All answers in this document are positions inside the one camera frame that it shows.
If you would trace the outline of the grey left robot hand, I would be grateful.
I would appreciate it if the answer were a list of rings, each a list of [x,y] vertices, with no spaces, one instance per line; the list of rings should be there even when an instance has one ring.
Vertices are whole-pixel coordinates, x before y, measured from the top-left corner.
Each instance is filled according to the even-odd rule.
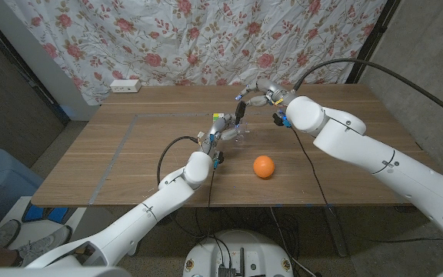
[[[237,122],[235,114],[227,114],[214,121],[208,133],[199,140],[199,151],[213,157],[220,141],[235,139],[240,142],[250,131],[248,124],[241,119]]]

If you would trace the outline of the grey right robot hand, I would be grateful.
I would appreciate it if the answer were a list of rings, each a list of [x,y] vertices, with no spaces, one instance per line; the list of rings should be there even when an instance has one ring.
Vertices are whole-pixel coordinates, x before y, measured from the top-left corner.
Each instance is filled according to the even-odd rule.
[[[297,98],[294,92],[286,90],[281,85],[269,79],[260,78],[246,85],[235,97],[235,100],[241,101],[247,94],[252,92],[258,93],[258,95],[249,100],[245,100],[247,106],[288,106],[291,101]]]

